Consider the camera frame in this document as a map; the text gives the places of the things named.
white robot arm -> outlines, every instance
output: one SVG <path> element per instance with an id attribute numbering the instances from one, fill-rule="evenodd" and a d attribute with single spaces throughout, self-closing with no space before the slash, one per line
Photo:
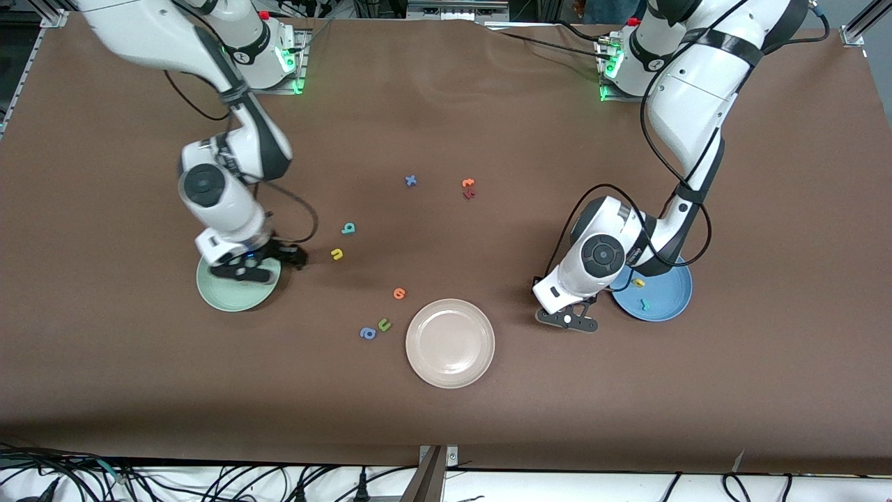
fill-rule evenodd
<path id="1" fill-rule="evenodd" d="M 185 0 L 210 24 L 248 87 L 269 89 L 296 78 L 294 27 L 265 15 L 251 0 Z"/>
<path id="2" fill-rule="evenodd" d="M 275 278 L 256 266 L 264 257 L 303 266 L 306 254 L 275 238 L 267 215 L 245 186 L 281 178 L 291 162 L 291 146 L 220 44 L 170 0 L 80 0 L 78 8 L 113 53 L 142 66 L 207 80 L 242 124 L 186 145 L 180 156 L 180 196 L 207 227 L 195 244 L 211 272 L 268 282 Z"/>
<path id="3" fill-rule="evenodd" d="M 722 124 L 740 88 L 807 11 L 806 0 L 650 0 L 641 25 L 624 29 L 619 67 L 607 77 L 625 98 L 650 89 L 648 117 L 685 181 L 659 219 L 613 197 L 590 202 L 564 259 L 533 287 L 548 314 L 595 296 L 625 264 L 645 276 L 671 269 L 722 161 Z"/>

table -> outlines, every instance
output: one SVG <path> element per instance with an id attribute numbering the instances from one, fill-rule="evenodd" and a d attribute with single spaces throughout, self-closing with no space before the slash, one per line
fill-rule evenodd
<path id="1" fill-rule="evenodd" d="M 282 185 L 320 214 L 310 266 L 224 314 L 195 290 L 175 168 L 222 123 L 77 14 L 47 34 L 0 142 L 0 434 L 122 456 L 411 464 L 450 443 L 479 467 L 721 472 L 745 449 L 746 471 L 889 471 L 892 134 L 861 51 L 764 59 L 725 124 L 688 310 L 650 324 L 602 297 L 583 334 L 533 319 L 531 278 L 588 186 L 654 213 L 673 189 L 637 107 L 601 103 L 585 56 L 470 22 L 333 21 L 313 49 L 304 94 L 260 100 L 293 145 Z M 260 201 L 283 234 L 308 229 Z M 465 389 L 405 356 L 412 315 L 444 297 L 496 332 Z"/>

black cable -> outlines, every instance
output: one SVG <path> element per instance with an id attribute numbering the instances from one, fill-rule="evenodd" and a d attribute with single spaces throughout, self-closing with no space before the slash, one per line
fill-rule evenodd
<path id="1" fill-rule="evenodd" d="M 582 202 L 585 201 L 585 199 L 589 196 L 589 194 L 591 194 L 591 192 L 593 192 L 599 188 L 611 188 L 611 189 L 615 190 L 617 193 L 619 193 L 621 196 L 623 196 L 623 198 L 626 200 L 626 202 L 628 202 L 629 205 L 632 207 L 632 210 L 635 212 L 635 215 L 638 216 L 638 220 L 639 220 L 639 222 L 641 222 L 641 227 L 642 228 L 644 227 L 644 221 L 645 221 L 644 215 L 641 213 L 641 210 L 638 208 L 638 205 L 635 204 L 635 201 L 632 200 L 631 197 L 629 197 L 629 194 L 625 193 L 621 188 L 617 187 L 616 185 L 612 185 L 610 183 L 601 183 L 599 185 L 595 185 L 594 187 L 589 188 L 582 195 L 582 197 L 579 198 L 579 200 L 576 202 L 576 206 L 574 206 L 573 211 L 570 213 L 570 216 L 567 217 L 566 222 L 564 223 L 564 228 L 560 232 L 560 237 L 557 239 L 558 243 L 555 245 L 555 249 L 551 253 L 551 258 L 549 258 L 549 263 L 548 263 L 548 265 L 546 265 L 545 273 L 542 277 L 547 276 L 549 274 L 549 272 L 551 271 L 551 265 L 554 263 L 555 258 L 558 256 L 558 250 L 560 250 L 560 245 L 564 241 L 564 236 L 566 235 L 566 230 L 567 230 L 567 228 L 570 227 L 570 222 L 573 221 L 573 217 L 574 217 L 574 215 L 576 215 L 576 211 L 579 210 L 579 206 L 582 205 Z M 713 221 L 712 221 L 712 218 L 709 217 L 709 212 L 706 210 L 705 206 L 703 206 L 703 205 L 697 205 L 697 206 L 703 211 L 703 217 L 706 219 L 706 240 L 704 241 L 703 247 L 700 248 L 700 251 L 697 253 L 697 255 L 695 255 L 693 258 L 691 258 L 687 262 L 676 263 L 676 264 L 669 263 L 668 260 L 666 260 L 665 258 L 660 256 L 660 254 L 657 252 L 657 248 L 654 246 L 653 241 L 650 240 L 650 236 L 648 235 L 647 232 L 644 232 L 643 235 L 644 235 L 645 240 L 647 240 L 648 248 L 654 254 L 654 257 L 658 260 L 658 262 L 660 262 L 666 266 L 670 266 L 670 267 L 686 267 L 686 266 L 693 265 L 694 263 L 696 263 L 697 260 L 699 260 L 701 257 L 703 257 L 703 255 L 706 253 L 707 249 L 709 249 L 709 246 L 710 246 L 710 244 L 712 244 L 712 241 L 713 241 Z"/>
<path id="2" fill-rule="evenodd" d="M 721 23 L 722 21 L 727 19 L 728 16 L 733 14 L 734 11 L 738 10 L 746 2 L 747 2 L 747 0 L 740 0 L 739 2 L 737 2 L 730 10 L 728 10 L 726 13 L 719 16 L 718 19 L 716 19 L 715 21 L 713 21 L 713 23 L 710 24 L 709 27 L 707 27 L 703 31 L 703 34 L 700 35 L 700 37 L 703 37 L 706 33 L 708 33 L 709 31 L 714 29 L 716 26 L 718 26 L 719 23 Z M 686 46 L 679 49 L 679 51 L 676 52 L 675 55 L 673 55 L 673 60 L 678 58 L 680 55 L 684 54 L 685 52 L 687 52 L 694 45 L 696 45 L 698 40 L 700 39 L 700 37 L 691 40 Z M 653 90 L 654 84 L 656 84 L 657 81 L 660 80 L 660 77 L 663 75 L 663 73 L 666 71 L 666 69 L 669 68 L 669 66 L 670 66 L 669 64 L 665 64 L 663 66 L 663 68 L 660 68 L 660 70 L 657 72 L 657 74 L 654 75 L 654 78 L 650 80 L 650 83 L 648 84 L 647 89 L 645 89 L 645 91 L 644 91 L 644 95 L 641 97 L 641 108 L 640 108 L 641 132 L 644 133 L 644 139 L 647 140 L 648 146 L 650 146 L 650 149 L 654 152 L 654 155 L 657 156 L 657 158 L 660 160 L 660 162 L 663 163 L 663 166 L 665 166 L 665 168 L 668 169 L 669 172 L 672 173 L 672 175 L 679 181 L 679 183 L 681 183 L 681 185 L 683 187 L 690 189 L 690 184 L 688 184 L 688 181 L 685 180 L 684 177 L 682 177 L 680 175 L 680 173 L 678 173 L 675 170 L 675 168 L 672 167 L 671 164 L 669 164 L 669 161 L 666 160 L 666 158 L 663 156 L 663 154 L 659 151 L 659 149 L 657 148 L 657 145 L 654 143 L 653 138 L 650 137 L 650 132 L 648 131 L 647 117 L 646 117 L 645 111 L 647 109 L 648 98 L 650 97 L 650 91 Z"/>
<path id="3" fill-rule="evenodd" d="M 620 289 L 613 289 L 613 288 L 607 287 L 607 288 L 604 288 L 604 290 L 607 293 L 622 293 L 623 291 L 626 291 L 629 288 L 629 286 L 632 285 L 632 275 L 633 274 L 634 274 L 634 272 L 629 270 L 629 280 L 627 280 L 625 282 L 625 286 L 621 287 Z"/>
<path id="4" fill-rule="evenodd" d="M 218 487 L 214 490 L 214 497 L 222 495 L 223 492 L 226 491 L 227 488 L 232 486 L 232 484 L 235 483 L 239 478 L 241 478 L 242 476 L 245 476 L 247 473 L 253 471 L 254 469 L 259 469 L 259 468 L 260 468 L 259 465 L 251 465 L 251 466 L 247 467 L 244 471 L 241 471 L 240 473 L 233 476 L 233 478 L 231 480 L 227 481 L 226 484 L 219 484 Z M 235 468 L 233 468 L 227 474 L 233 473 L 234 471 L 235 471 Z M 238 500 L 238 496 L 233 496 L 232 499 Z"/>
<path id="5" fill-rule="evenodd" d="M 313 41 L 316 40 L 317 38 L 319 38 L 319 37 L 322 35 L 322 32 L 325 31 L 326 28 L 328 28 L 328 25 L 331 24 L 331 23 L 332 23 L 331 18 L 326 19 L 326 23 L 323 24 L 321 28 L 319 28 L 319 30 L 316 32 L 316 34 L 310 36 L 310 41 L 307 42 L 307 45 L 306 45 L 306 46 L 303 46 L 303 47 L 300 47 L 298 50 L 296 50 L 296 51 L 294 51 L 294 52 L 295 52 L 295 53 L 302 52 L 302 51 L 306 50 L 309 46 L 313 45 Z"/>
<path id="6" fill-rule="evenodd" d="M 81 480 L 77 475 L 75 475 L 75 473 L 73 473 L 71 471 L 71 469 L 68 469 L 67 467 L 62 466 L 61 464 L 57 464 L 56 462 L 53 462 L 47 458 L 41 458 L 38 456 L 34 456 L 33 454 L 31 454 L 29 452 L 29 450 L 27 448 L 17 448 L 12 445 L 9 445 L 7 443 L 0 443 L 0 445 L 3 445 L 7 448 L 5 451 L 8 451 L 11 449 L 20 455 L 24 455 L 24 456 L 30 458 L 35 463 L 49 467 L 53 471 L 55 471 L 57 473 L 61 473 L 65 477 L 72 480 L 74 482 L 74 484 L 77 485 L 77 487 L 78 487 L 78 493 L 80 494 L 81 502 L 87 502 L 87 498 L 85 497 L 85 492 L 89 495 L 89 497 L 93 500 L 93 502 L 102 502 L 99 499 L 99 497 L 96 496 L 95 492 L 90 488 L 90 486 L 87 485 L 83 480 Z"/>
<path id="7" fill-rule="evenodd" d="M 307 481 L 303 484 L 303 486 L 305 486 L 305 487 L 309 486 L 310 483 L 321 478 L 326 473 L 332 472 L 333 470 L 337 469 L 338 467 L 339 467 L 339 465 L 326 465 L 324 467 L 319 468 L 317 471 L 315 471 L 313 474 L 311 474 L 310 476 L 307 477 Z"/>
<path id="8" fill-rule="evenodd" d="M 198 20 L 201 24 L 204 25 L 205 28 L 209 29 L 211 31 L 211 33 L 214 34 L 214 37 L 216 37 L 217 40 L 220 42 L 220 44 L 223 43 L 223 38 L 220 36 L 219 33 L 217 33 L 217 31 L 214 29 L 214 27 L 212 27 L 209 22 L 207 22 L 202 16 L 200 16 L 196 11 L 194 11 L 191 8 L 191 6 L 187 7 L 186 5 L 182 4 L 179 0 L 170 0 L 170 1 L 173 2 L 174 5 L 179 7 L 180 10 L 182 10 L 183 12 L 189 14 L 190 16 L 192 16 L 193 18 Z"/>
<path id="9" fill-rule="evenodd" d="M 187 105 L 191 106 L 193 110 L 198 112 L 198 114 L 201 115 L 202 117 L 204 117 L 205 119 L 208 119 L 209 121 L 222 121 L 222 120 L 225 120 L 227 117 L 229 117 L 229 115 L 232 114 L 229 111 L 227 111 L 226 114 L 223 115 L 222 117 L 214 117 L 212 115 L 208 115 L 207 113 L 204 112 L 204 110 L 202 110 L 201 108 L 196 106 L 195 103 L 190 101 L 189 98 L 186 97 L 185 94 L 183 94 L 183 91 L 179 90 L 179 88 L 177 87 L 177 84 L 170 77 L 169 71 L 167 71 L 167 70 L 164 71 L 164 77 L 167 78 L 168 83 L 173 88 L 173 90 L 175 90 L 177 92 L 177 94 L 183 98 L 183 101 L 185 101 Z"/>
<path id="10" fill-rule="evenodd" d="M 824 25 L 824 34 L 820 37 L 813 38 L 794 38 L 792 40 L 787 40 L 786 42 L 780 42 L 778 44 L 774 44 L 773 46 L 768 47 L 764 50 L 765 55 L 771 54 L 774 51 L 780 49 L 784 46 L 792 46 L 793 44 L 810 44 L 812 42 L 822 42 L 830 36 L 830 22 L 827 21 L 827 16 L 823 13 L 817 13 L 815 11 L 815 15 L 818 16 L 818 19 L 821 20 L 821 23 Z"/>
<path id="11" fill-rule="evenodd" d="M 309 465 L 304 465 L 303 470 L 301 470 L 301 477 L 298 479 L 300 484 L 303 484 L 303 477 L 307 474 L 307 471 L 310 469 Z"/>
<path id="12" fill-rule="evenodd" d="M 739 487 L 740 487 L 740 491 L 743 492 L 743 498 L 744 498 L 744 500 L 746 500 L 747 502 L 752 502 L 752 500 L 749 499 L 749 493 L 747 493 L 747 489 L 744 488 L 744 486 L 743 486 L 743 481 L 741 481 L 740 478 L 737 477 L 737 474 L 735 474 L 735 473 L 727 473 L 727 474 L 725 474 L 725 475 L 722 476 L 722 488 L 724 488 L 724 490 L 725 490 L 725 494 L 728 495 L 728 498 L 730 498 L 730 499 L 733 500 L 734 502 L 742 502 L 739 498 L 734 497 L 734 496 L 731 494 L 731 489 L 728 488 L 728 480 L 729 480 L 729 479 L 731 479 L 731 480 L 735 480 L 735 481 L 737 482 L 737 486 L 739 486 Z"/>
<path id="13" fill-rule="evenodd" d="M 285 502 L 285 499 L 288 497 L 288 471 L 286 471 L 285 469 L 282 469 L 282 484 L 285 485 L 285 489 L 282 492 L 282 498 L 280 498 L 279 500 L 281 502 Z"/>
<path id="14" fill-rule="evenodd" d="M 672 479 L 672 482 L 669 483 L 669 488 L 666 489 L 666 493 L 663 495 L 663 498 L 660 499 L 660 502 L 669 502 L 669 497 L 672 496 L 672 490 L 675 489 L 675 485 L 678 483 L 678 480 L 681 479 L 681 471 L 675 473 L 675 477 Z"/>
<path id="15" fill-rule="evenodd" d="M 21 473 L 25 473 L 25 472 L 27 472 L 27 471 L 30 471 L 31 469 L 33 469 L 33 467 L 25 467 L 25 468 L 19 469 L 18 472 L 13 473 L 11 476 L 7 477 L 7 478 L 4 479 L 3 481 L 0 481 L 0 486 L 3 486 L 4 484 L 6 484 L 7 481 L 11 480 L 12 478 L 18 476 L 18 475 L 21 474 Z"/>
<path id="16" fill-rule="evenodd" d="M 558 44 L 552 44 L 551 42 L 546 42 L 546 41 L 544 41 L 544 40 L 537 40 L 537 39 L 535 39 L 535 38 L 529 38 L 529 37 L 524 37 L 524 36 L 521 36 L 521 35 L 515 35 L 514 33 L 505 33 L 504 31 L 499 31 L 499 33 L 501 33 L 502 35 L 504 35 L 504 36 L 506 36 L 506 37 L 517 38 L 518 40 L 525 40 L 525 41 L 527 41 L 527 42 L 533 42 L 534 44 L 539 44 L 539 45 L 541 45 L 541 46 L 554 47 L 554 48 L 556 48 L 556 49 L 560 49 L 560 50 L 562 50 L 562 51 L 567 51 L 567 52 L 577 53 L 577 54 L 590 55 L 590 56 L 592 56 L 592 57 L 596 57 L 596 58 L 598 58 L 598 59 L 610 59 L 610 56 L 607 55 L 607 54 L 597 54 L 597 53 L 593 53 L 593 52 L 589 52 L 589 51 L 583 51 L 583 50 L 580 50 L 580 49 L 575 49 L 575 48 L 572 48 L 572 47 L 560 46 L 560 45 L 558 45 Z"/>
<path id="17" fill-rule="evenodd" d="M 389 471 L 384 471 L 383 473 L 375 474 L 374 476 L 368 478 L 368 479 L 366 480 L 366 484 L 368 484 L 368 483 L 370 483 L 370 482 L 372 482 L 372 481 L 374 481 L 374 480 L 376 480 L 376 479 L 378 479 L 378 478 L 384 477 L 384 476 L 386 476 L 387 474 L 393 474 L 393 473 L 396 473 L 397 471 L 405 471 L 406 469 L 415 469 L 416 467 L 417 467 L 417 465 L 407 465 L 407 466 L 405 466 L 405 467 L 395 467 L 395 468 L 393 468 L 393 469 L 391 469 L 391 470 L 389 470 Z M 344 493 L 344 494 L 341 495 L 340 497 L 336 498 L 336 499 L 334 500 L 334 502 L 341 502 L 341 501 L 344 500 L 345 498 L 349 497 L 350 494 L 353 493 L 354 491 L 356 491 L 358 488 L 359 488 L 359 485 L 354 486 L 354 487 L 351 488 L 351 489 L 348 489 L 346 493 Z"/>
<path id="18" fill-rule="evenodd" d="M 780 502 L 787 502 L 787 495 L 789 495 L 789 489 L 793 488 L 793 474 L 784 474 L 787 478 L 787 486 L 783 489 L 783 495 L 780 496 Z"/>
<path id="19" fill-rule="evenodd" d="M 590 41 L 590 42 L 597 42 L 598 40 L 600 40 L 601 37 L 606 37 L 607 35 L 610 35 L 610 32 L 609 32 L 609 31 L 608 31 L 607 33 L 603 34 L 603 35 L 595 35 L 595 36 L 592 36 L 592 35 L 586 35 L 585 33 L 582 33 L 580 30 L 576 29 L 576 27 L 575 27 L 574 25 L 570 24 L 570 23 L 567 22 L 567 21 L 564 21 L 564 20 L 557 20 L 557 21 L 553 21 L 553 22 L 554 22 L 555 24 L 559 24 L 559 25 L 563 26 L 563 27 L 566 28 L 566 29 L 569 29 L 569 30 L 572 31 L 573 34 L 576 35 L 577 37 L 579 37 L 579 38 L 581 38 L 581 39 L 583 39 L 583 40 L 588 40 L 588 41 Z"/>
<path id="20" fill-rule="evenodd" d="M 310 240 L 311 238 L 316 236 L 316 232 L 319 230 L 319 214 L 316 212 L 316 208 L 314 208 L 312 205 L 310 205 L 310 203 L 307 202 L 303 197 L 294 194 L 292 191 L 290 191 L 286 188 L 279 187 L 276 183 L 273 183 L 272 181 L 263 180 L 263 179 L 255 177 L 255 176 L 252 176 L 250 174 L 245 174 L 244 172 L 239 172 L 239 175 L 247 177 L 247 178 L 251 178 L 252 180 L 254 180 L 254 182 L 259 181 L 260 183 L 263 183 L 264 185 L 267 185 L 268 187 L 274 189 L 276 192 L 278 192 L 286 197 L 291 198 L 294 202 L 303 206 L 303 208 L 307 210 L 307 213 L 310 214 L 310 218 L 313 221 L 313 228 L 310 229 L 310 234 L 308 234 L 307 237 L 305 237 L 305 238 L 293 238 L 293 239 L 284 239 L 283 238 L 283 239 L 280 239 L 280 240 L 282 240 L 282 242 L 290 242 L 290 243 L 294 243 L 294 244 L 300 244 L 302 242 L 307 242 L 308 240 Z"/>
<path id="21" fill-rule="evenodd" d="M 115 483 L 114 483 L 114 481 L 109 482 L 108 476 L 109 476 L 108 473 L 103 472 L 103 481 L 105 481 L 105 486 L 109 487 L 108 493 L 106 494 L 105 497 L 103 497 L 103 502 L 105 502 L 106 500 L 108 500 L 109 502 L 117 502 L 115 500 L 114 494 L 112 493 Z"/>
<path id="22" fill-rule="evenodd" d="M 263 478 L 265 478 L 265 477 L 271 475 L 272 473 L 275 473 L 275 472 L 277 472 L 277 471 L 282 471 L 282 470 L 284 470 L 284 469 L 285 469 L 285 466 L 284 466 L 284 465 L 279 465 L 278 467 L 273 467 L 272 469 L 266 471 L 265 473 L 261 474 L 260 476 L 257 476 L 257 478 L 255 478 L 254 481 L 251 481 L 250 483 L 244 485 L 244 486 L 242 487 L 242 489 L 238 490 L 238 491 L 235 493 L 235 495 L 233 496 L 233 498 L 234 498 L 235 500 L 238 500 L 238 499 L 242 496 L 242 494 L 245 493 L 245 491 L 247 491 L 250 487 L 252 487 L 252 486 L 254 486 L 255 484 L 257 484 L 258 481 L 260 481 L 260 480 L 262 480 Z"/>
<path id="23" fill-rule="evenodd" d="M 519 18 L 519 17 L 524 13 L 524 10 L 525 10 L 525 9 L 532 3 L 532 2 L 533 2 L 533 0 L 526 0 L 526 4 L 524 4 L 524 6 L 521 7 L 519 11 L 517 11 L 517 14 L 515 14 L 515 16 L 514 16 L 513 18 L 511 18 L 510 21 L 511 21 L 511 22 L 517 21 L 517 18 Z"/>
<path id="24" fill-rule="evenodd" d="M 176 487 L 172 487 L 172 486 L 170 486 L 170 485 L 167 485 L 167 484 L 165 484 L 165 483 L 162 483 L 161 481 L 158 481 L 158 480 L 154 479 L 152 476 L 145 476 L 145 475 L 143 475 L 143 474 L 137 474 L 137 476 L 144 476 L 148 481 L 151 481 L 151 482 L 155 483 L 156 485 L 162 487 L 163 489 L 165 489 L 165 490 L 167 490 L 167 491 L 174 491 L 174 492 L 178 492 L 178 493 L 185 493 L 185 494 L 187 494 L 187 495 L 195 495 L 195 496 L 198 496 L 198 497 L 203 497 L 203 496 L 206 496 L 206 495 L 207 495 L 206 493 L 202 493 L 201 491 L 195 491 L 195 490 L 193 490 L 193 489 L 185 489 L 185 488 L 176 488 Z M 233 500 L 232 498 L 215 497 L 215 496 L 211 496 L 211 497 L 209 498 L 209 500 L 210 500 L 210 501 L 215 501 L 215 500 L 216 500 L 216 501 L 218 501 L 218 502 L 236 502 L 236 501 Z"/>

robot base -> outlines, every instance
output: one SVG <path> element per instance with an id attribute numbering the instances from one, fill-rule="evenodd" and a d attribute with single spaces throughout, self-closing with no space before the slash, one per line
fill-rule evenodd
<path id="1" fill-rule="evenodd" d="M 621 33 L 612 31 L 606 37 L 601 37 L 597 42 L 592 42 L 596 54 L 606 54 L 611 59 L 598 59 L 598 81 L 600 85 L 601 101 L 625 101 L 640 103 L 640 96 L 633 96 L 620 90 L 616 84 L 607 77 L 608 71 L 615 71 L 615 66 L 623 62 L 623 51 L 619 48 Z"/>
<path id="2" fill-rule="evenodd" d="M 294 54 L 283 55 L 283 65 L 292 67 L 293 71 L 285 75 L 285 78 L 271 88 L 254 89 L 255 94 L 277 94 L 277 95 L 295 95 L 303 93 L 304 81 L 307 79 L 307 65 L 310 64 L 310 41 L 312 40 L 312 29 L 293 29 L 289 25 L 284 25 L 287 29 L 282 30 L 280 35 L 284 40 L 283 46 L 291 47 L 296 52 Z"/>

